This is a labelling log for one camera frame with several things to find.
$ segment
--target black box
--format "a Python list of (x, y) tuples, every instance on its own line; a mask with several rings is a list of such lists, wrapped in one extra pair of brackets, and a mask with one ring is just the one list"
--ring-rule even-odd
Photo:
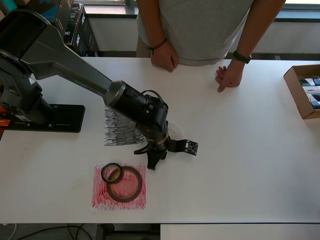
[(90, 50), (88, 50), (88, 51), (85, 51), (84, 52), (84, 55), (83, 55), (84, 57), (99, 57), (99, 54), (98, 54), (98, 52), (97, 51), (90, 51)]
[(30, 0), (26, 6), (21, 8), (41, 14), (64, 37), (73, 3), (74, 0)]
[(63, 41), (65, 45), (81, 57), (85, 56), (85, 52), (88, 51), (85, 39), (75, 22), (69, 22), (67, 25)]
[(83, 4), (75, 3), (72, 6), (69, 22), (77, 23), (90, 51), (99, 51), (99, 47), (92, 31), (89, 19), (86, 17), (86, 10)]

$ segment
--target red scribbled paper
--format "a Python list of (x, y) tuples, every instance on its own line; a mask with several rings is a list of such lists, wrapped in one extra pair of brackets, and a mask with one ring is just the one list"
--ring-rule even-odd
[[(138, 197), (130, 202), (117, 202), (113, 200), (107, 192), (107, 183), (101, 178), (101, 170), (103, 166), (97, 165), (94, 168), (93, 193), (92, 193), (92, 209), (99, 210), (132, 210), (145, 209), (146, 207), (146, 165), (138, 165), (130, 167), (135, 168), (142, 177), (142, 189)], [(124, 172), (120, 182), (112, 186), (115, 194), (121, 197), (130, 196), (137, 189), (138, 181), (130, 172)]]

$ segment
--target person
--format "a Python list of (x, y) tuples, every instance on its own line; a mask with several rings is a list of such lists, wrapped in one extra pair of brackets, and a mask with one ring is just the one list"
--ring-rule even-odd
[(245, 62), (285, 1), (136, 0), (136, 56), (151, 57), (153, 65), (169, 72), (178, 64), (214, 65), (226, 57), (243, 27), (236, 57), (216, 71), (221, 93), (226, 87), (239, 86)]

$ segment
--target robotic arm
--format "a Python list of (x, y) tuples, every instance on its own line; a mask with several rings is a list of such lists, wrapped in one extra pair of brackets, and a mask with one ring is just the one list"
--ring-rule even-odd
[[(0, 104), (17, 117), (8, 130), (48, 131), (49, 126), (52, 132), (80, 131), (84, 107), (50, 105), (38, 83), (30, 81), (55, 75), (101, 96), (106, 106), (136, 123), (148, 144), (134, 154), (147, 153), (148, 169), (154, 170), (167, 151), (197, 154), (197, 143), (168, 136), (168, 105), (157, 93), (157, 97), (144, 95), (153, 91), (140, 93), (124, 81), (111, 81), (66, 47), (59, 31), (41, 15), (28, 10), (9, 13), (0, 21), (0, 79), (4, 82)], [(66, 130), (74, 125), (74, 118), (80, 119), (78, 130)]]

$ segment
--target black wristwatch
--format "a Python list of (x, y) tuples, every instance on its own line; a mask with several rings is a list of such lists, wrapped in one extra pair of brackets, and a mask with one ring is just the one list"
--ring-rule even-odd
[(233, 56), (235, 57), (235, 59), (244, 62), (245, 64), (248, 64), (251, 60), (251, 56), (249, 57), (245, 57), (243, 55), (241, 55), (240, 53), (238, 53), (237, 51), (234, 51)]

